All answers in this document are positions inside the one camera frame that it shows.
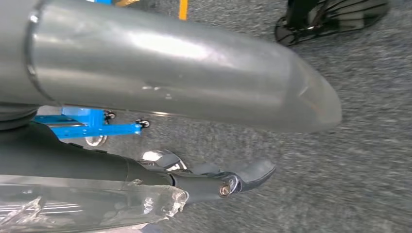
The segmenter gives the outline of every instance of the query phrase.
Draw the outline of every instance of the yellow post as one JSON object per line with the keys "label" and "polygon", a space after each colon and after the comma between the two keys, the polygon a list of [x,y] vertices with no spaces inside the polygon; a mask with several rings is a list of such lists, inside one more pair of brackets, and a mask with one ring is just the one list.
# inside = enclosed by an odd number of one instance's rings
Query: yellow post
{"label": "yellow post", "polygon": [[188,18],[188,1],[189,0],[180,0],[179,6],[179,19],[186,20]]}

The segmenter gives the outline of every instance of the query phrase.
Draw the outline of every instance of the blue metal frame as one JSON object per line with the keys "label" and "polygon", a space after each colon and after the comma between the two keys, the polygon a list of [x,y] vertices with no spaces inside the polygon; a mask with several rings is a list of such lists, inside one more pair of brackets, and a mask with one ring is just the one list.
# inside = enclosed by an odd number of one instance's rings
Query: blue metal frame
{"label": "blue metal frame", "polygon": [[[94,0],[111,4],[111,0]],[[61,115],[36,116],[36,122],[49,125],[58,138],[91,137],[100,135],[140,134],[140,124],[108,125],[104,110],[64,107]]]}

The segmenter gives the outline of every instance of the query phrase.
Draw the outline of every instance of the chrome part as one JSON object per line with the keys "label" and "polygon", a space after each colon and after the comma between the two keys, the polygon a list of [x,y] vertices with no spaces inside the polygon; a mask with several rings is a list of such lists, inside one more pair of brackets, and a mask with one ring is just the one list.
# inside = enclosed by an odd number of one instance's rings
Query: chrome part
{"label": "chrome part", "polygon": [[241,183],[236,174],[229,174],[223,177],[222,180],[229,186],[229,194],[227,195],[241,191]]}
{"label": "chrome part", "polygon": [[106,120],[111,120],[111,119],[116,118],[116,114],[115,114],[114,112],[105,110],[105,111],[104,111],[104,118],[105,118]]}
{"label": "chrome part", "polygon": [[188,167],[175,153],[169,150],[151,150],[137,160],[143,165],[163,168],[164,171],[187,170]]}
{"label": "chrome part", "polygon": [[107,135],[99,135],[95,137],[85,137],[86,143],[91,147],[99,147],[107,140]]}
{"label": "chrome part", "polygon": [[31,52],[28,47],[28,25],[30,15],[37,11],[41,2],[40,0],[0,1],[1,103],[53,104],[53,101],[39,92],[35,84],[36,80],[29,78],[28,70],[27,59],[28,53]]}
{"label": "chrome part", "polygon": [[73,123],[61,123],[61,124],[47,124],[47,126],[49,126],[50,128],[59,128],[59,127],[81,127],[81,126],[85,126],[83,123],[74,121]]}

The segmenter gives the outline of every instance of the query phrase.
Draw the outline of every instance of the footpeg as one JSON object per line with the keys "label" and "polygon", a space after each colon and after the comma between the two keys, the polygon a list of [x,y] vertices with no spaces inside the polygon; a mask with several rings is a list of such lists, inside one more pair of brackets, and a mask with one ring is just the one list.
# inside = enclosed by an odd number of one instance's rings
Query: footpeg
{"label": "footpeg", "polygon": [[176,154],[168,150],[148,151],[144,155],[142,158],[145,159],[138,161],[148,170],[169,175],[173,186],[188,193],[188,204],[227,198],[232,194],[257,188],[275,172],[275,165],[264,159],[227,171],[219,169],[215,164],[198,165],[190,170]]}

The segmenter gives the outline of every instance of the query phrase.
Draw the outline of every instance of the clear plastic film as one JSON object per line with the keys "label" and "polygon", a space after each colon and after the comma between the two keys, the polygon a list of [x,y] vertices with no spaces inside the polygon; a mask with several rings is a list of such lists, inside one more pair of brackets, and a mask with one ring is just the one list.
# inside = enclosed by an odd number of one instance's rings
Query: clear plastic film
{"label": "clear plastic film", "polygon": [[168,185],[0,175],[0,233],[83,232],[172,217],[185,191]]}

